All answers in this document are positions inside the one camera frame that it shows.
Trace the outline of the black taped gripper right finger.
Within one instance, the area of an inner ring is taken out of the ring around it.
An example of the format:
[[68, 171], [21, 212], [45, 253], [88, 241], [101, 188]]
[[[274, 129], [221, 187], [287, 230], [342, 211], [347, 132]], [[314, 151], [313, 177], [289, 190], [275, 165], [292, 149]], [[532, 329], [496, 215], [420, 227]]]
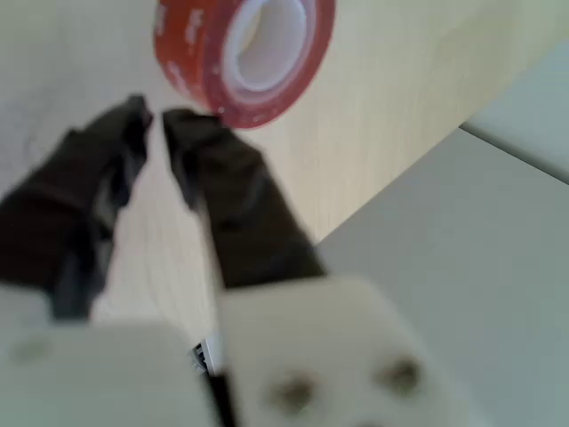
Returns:
[[216, 117], [163, 115], [172, 172], [208, 228], [225, 426], [446, 426], [449, 384], [378, 287], [329, 273], [261, 153]]

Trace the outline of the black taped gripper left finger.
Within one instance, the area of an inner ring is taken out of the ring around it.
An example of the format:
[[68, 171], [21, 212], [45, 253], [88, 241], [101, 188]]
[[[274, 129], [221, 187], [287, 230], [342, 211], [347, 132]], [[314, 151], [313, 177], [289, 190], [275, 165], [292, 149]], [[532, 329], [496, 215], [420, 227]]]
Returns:
[[131, 95], [81, 129], [1, 200], [1, 281], [38, 291], [57, 320], [87, 320], [106, 285], [120, 211], [153, 120]]

